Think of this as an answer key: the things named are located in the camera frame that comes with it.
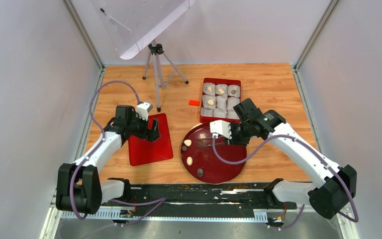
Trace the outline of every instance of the white backdrop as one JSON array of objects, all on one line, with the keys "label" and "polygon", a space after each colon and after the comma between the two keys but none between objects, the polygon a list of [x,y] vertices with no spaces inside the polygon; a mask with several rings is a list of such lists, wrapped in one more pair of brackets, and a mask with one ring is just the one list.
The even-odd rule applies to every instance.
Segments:
[{"label": "white backdrop", "polygon": [[0,0],[0,239],[39,237],[98,74],[62,1]]},{"label": "white backdrop", "polygon": [[323,153],[358,172],[360,238],[382,238],[382,1],[340,1],[301,74]]},{"label": "white backdrop", "polygon": [[[90,0],[72,0],[105,65],[122,60]],[[197,0],[157,38],[176,63],[296,63],[329,0]]]}]

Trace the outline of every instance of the wooden tabletop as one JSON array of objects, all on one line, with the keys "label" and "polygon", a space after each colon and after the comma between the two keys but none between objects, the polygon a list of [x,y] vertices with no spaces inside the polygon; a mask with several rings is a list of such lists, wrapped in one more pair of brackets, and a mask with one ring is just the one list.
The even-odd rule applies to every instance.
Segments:
[{"label": "wooden tabletop", "polygon": [[[162,112],[166,113],[170,130],[174,158],[161,162],[131,166],[128,158],[128,142],[118,150],[100,172],[100,180],[110,177],[129,179],[131,183],[193,183],[192,177],[180,159],[180,145],[185,134],[199,123],[199,107],[188,105],[189,100],[200,100],[202,82],[206,77],[240,80],[242,99],[251,98],[261,111],[273,109],[311,145],[315,146],[311,129],[296,87],[289,64],[199,64],[179,65],[188,78],[186,85],[176,73],[165,89],[160,89]],[[147,79],[142,80],[144,66],[107,67],[103,82],[125,80],[138,92],[142,101],[150,101],[157,114],[153,71],[149,69]],[[172,72],[170,65],[162,66],[165,80]],[[111,84],[102,89],[98,98],[95,118],[105,126],[114,116],[117,105],[136,106],[130,88],[123,84]],[[93,124],[87,149],[100,135]],[[247,147],[252,152],[262,139],[253,139]],[[276,178],[289,181],[309,181],[308,176],[280,150],[267,144],[245,165],[241,174],[232,182],[270,182]]]}]

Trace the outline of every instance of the red round plate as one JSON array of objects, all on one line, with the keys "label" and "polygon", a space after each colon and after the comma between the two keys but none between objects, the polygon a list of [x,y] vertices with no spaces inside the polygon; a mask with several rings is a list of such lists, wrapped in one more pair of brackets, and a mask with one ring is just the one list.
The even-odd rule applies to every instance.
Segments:
[{"label": "red round plate", "polygon": [[[187,139],[191,140],[189,147],[184,144]],[[181,160],[196,179],[210,184],[225,183],[238,176],[245,163],[230,165],[220,161],[213,152],[212,140],[210,123],[195,126],[185,135],[181,144]],[[223,137],[216,139],[215,143],[217,152],[228,161],[239,161],[247,157],[245,146],[223,144]],[[191,166],[187,164],[188,157],[192,158]]]}]

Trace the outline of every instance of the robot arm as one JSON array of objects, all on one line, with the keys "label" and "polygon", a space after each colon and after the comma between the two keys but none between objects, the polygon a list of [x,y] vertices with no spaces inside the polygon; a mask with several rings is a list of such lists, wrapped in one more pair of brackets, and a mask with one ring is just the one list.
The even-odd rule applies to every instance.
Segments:
[{"label": "robot arm", "polygon": [[130,136],[151,142],[160,137],[156,119],[153,120],[151,129],[147,128],[148,113],[152,104],[142,102],[136,108],[135,110],[133,106],[117,106],[115,117],[107,123],[97,142],[73,164],[61,165],[56,190],[56,207],[59,210],[72,211],[70,181],[74,170],[84,159],[86,162],[80,167],[75,178],[77,184],[74,186],[74,201],[78,212],[94,214],[102,203],[128,194],[128,180],[109,178],[101,184],[98,173]]},{"label": "robot arm", "polygon": [[[348,196],[330,169],[343,179],[352,198],[355,196],[357,173],[350,165],[341,167],[303,140],[286,120],[273,110],[262,113],[250,99],[234,107],[241,123],[217,120],[210,123],[213,135],[225,137],[225,143],[247,145],[252,137],[270,140],[310,177],[312,183],[274,180],[266,187],[274,201],[311,205],[321,216],[331,219],[348,202]],[[319,155],[325,162],[319,161]]]}]

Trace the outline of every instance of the red container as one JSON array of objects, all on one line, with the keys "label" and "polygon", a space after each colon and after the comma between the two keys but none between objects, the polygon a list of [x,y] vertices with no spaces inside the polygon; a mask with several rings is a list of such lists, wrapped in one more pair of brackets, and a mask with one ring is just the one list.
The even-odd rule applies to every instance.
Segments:
[{"label": "red container", "polygon": [[[227,79],[216,79],[216,78],[205,78],[204,81],[203,81],[203,84],[204,83],[213,83],[215,85],[226,84],[228,86],[230,86],[230,85],[237,85],[237,86],[239,86],[239,88],[241,90],[241,93],[239,94],[239,102],[242,101],[241,100],[241,98],[242,98],[241,81],[227,80]],[[200,123],[212,122],[212,121],[215,121],[215,120],[224,120],[224,121],[227,121],[227,122],[240,122],[239,119],[226,119],[226,118],[218,118],[218,117],[201,116],[201,108],[203,107],[203,95],[205,95],[204,92],[201,92]]]}]

